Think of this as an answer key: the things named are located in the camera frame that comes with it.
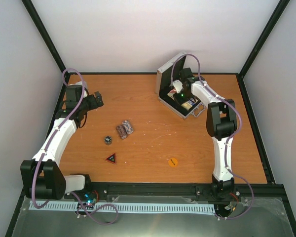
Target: orange round sticker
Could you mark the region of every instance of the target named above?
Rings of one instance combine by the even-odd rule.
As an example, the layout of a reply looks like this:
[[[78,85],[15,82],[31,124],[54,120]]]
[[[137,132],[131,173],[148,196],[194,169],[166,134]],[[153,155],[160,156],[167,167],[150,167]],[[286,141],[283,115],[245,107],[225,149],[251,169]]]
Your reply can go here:
[[[178,160],[175,159],[175,158],[171,158],[168,160],[168,164],[171,166],[171,167],[176,167],[178,165]]]

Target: triangular warning sign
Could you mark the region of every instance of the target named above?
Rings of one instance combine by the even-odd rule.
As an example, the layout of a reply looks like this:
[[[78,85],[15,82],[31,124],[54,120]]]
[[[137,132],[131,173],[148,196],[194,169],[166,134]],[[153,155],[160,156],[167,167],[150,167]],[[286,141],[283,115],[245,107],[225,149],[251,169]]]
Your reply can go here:
[[[116,164],[116,153],[114,153],[113,155],[110,155],[105,160],[108,161],[108,162],[110,162],[110,163],[112,163],[112,164]]]

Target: wooden table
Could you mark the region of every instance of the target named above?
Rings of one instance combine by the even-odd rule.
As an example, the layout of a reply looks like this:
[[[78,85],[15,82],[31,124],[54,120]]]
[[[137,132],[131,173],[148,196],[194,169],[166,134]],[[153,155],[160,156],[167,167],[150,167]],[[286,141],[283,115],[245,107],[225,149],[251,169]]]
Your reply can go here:
[[[211,183],[214,147],[206,131],[206,111],[183,120],[158,101],[156,75],[85,75],[104,106],[88,113],[62,156],[64,175],[87,173],[94,182]],[[204,75],[221,96],[232,98],[243,127],[232,143],[232,169],[251,183],[266,183],[265,174],[235,75]],[[78,76],[71,76],[76,83]],[[115,127],[131,121],[135,132],[121,140]],[[104,138],[111,136],[111,145]],[[117,164],[105,159],[116,153]],[[178,165],[171,167],[170,158]],[[243,183],[235,178],[236,183]]]

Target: white backdrop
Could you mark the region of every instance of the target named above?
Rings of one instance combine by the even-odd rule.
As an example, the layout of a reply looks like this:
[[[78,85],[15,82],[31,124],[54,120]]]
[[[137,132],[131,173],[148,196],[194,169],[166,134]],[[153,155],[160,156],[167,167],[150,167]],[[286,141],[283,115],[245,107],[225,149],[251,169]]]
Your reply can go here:
[[[23,187],[21,162],[42,146],[61,85],[22,2],[0,0],[0,237]]]
[[[296,218],[296,1],[290,1],[244,78],[277,183]]]
[[[240,72],[278,0],[33,0],[67,67],[156,72],[181,50]],[[190,64],[196,71],[196,63]]]

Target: small round black object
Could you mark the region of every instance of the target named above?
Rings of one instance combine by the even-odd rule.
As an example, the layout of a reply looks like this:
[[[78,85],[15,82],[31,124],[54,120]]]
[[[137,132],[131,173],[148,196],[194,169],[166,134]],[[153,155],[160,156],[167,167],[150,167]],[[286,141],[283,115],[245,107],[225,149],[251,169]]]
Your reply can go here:
[[[110,145],[112,144],[112,138],[110,136],[107,136],[104,138],[104,142],[105,144]]]

